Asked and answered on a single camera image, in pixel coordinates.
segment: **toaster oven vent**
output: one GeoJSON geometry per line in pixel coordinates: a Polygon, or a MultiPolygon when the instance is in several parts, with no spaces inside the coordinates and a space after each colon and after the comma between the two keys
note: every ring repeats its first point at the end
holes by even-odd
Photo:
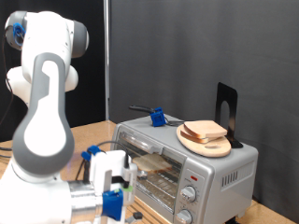
{"type": "Polygon", "coordinates": [[[221,188],[224,189],[233,185],[235,182],[241,181],[253,173],[253,161],[232,171],[228,175],[222,177],[221,188]]]}

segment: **black curtain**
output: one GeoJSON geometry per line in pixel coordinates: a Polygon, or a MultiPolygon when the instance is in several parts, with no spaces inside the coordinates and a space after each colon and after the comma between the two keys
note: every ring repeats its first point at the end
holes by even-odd
{"type": "Polygon", "coordinates": [[[295,0],[112,0],[111,120],[146,116],[128,105],[214,119],[218,82],[233,87],[235,137],[259,150],[254,196],[298,223],[298,13],[295,0]]]}
{"type": "MultiPolygon", "coordinates": [[[[65,96],[65,113],[71,127],[105,120],[105,36],[103,1],[80,0],[2,0],[0,1],[0,35],[5,22],[17,10],[53,11],[69,20],[82,22],[88,29],[90,45],[85,55],[73,59],[78,71],[78,86],[65,96]]],[[[21,65],[21,52],[5,46],[7,68],[21,65]]],[[[5,82],[3,55],[0,55],[0,118],[10,100],[5,82]]],[[[0,142],[10,140],[26,114],[24,102],[15,97],[7,117],[0,126],[0,142]]]]}

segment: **toaster oven door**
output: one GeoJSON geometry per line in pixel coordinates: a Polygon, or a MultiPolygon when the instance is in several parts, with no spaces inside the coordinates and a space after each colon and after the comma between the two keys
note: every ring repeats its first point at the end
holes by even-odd
{"type": "Polygon", "coordinates": [[[148,173],[147,177],[141,176],[137,179],[137,189],[174,214],[178,183],[185,157],[148,139],[141,133],[119,131],[117,139],[128,148],[129,155],[133,163],[138,166],[138,170],[148,173]]]}

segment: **gray wall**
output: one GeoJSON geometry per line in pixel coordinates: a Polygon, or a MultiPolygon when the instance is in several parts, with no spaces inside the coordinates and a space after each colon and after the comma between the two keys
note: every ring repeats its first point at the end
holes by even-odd
{"type": "Polygon", "coordinates": [[[260,153],[254,196],[299,222],[299,1],[111,2],[110,119],[161,106],[214,119],[218,82],[238,91],[235,136],[260,153]]]}

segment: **black plate stand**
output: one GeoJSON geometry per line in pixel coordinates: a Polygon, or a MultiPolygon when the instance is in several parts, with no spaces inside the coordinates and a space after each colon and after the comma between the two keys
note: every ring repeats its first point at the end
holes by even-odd
{"type": "Polygon", "coordinates": [[[223,83],[218,83],[215,121],[219,125],[221,124],[221,105],[223,101],[226,101],[230,108],[230,119],[226,138],[230,141],[232,148],[242,148],[243,145],[234,138],[237,92],[235,89],[223,83]]]}

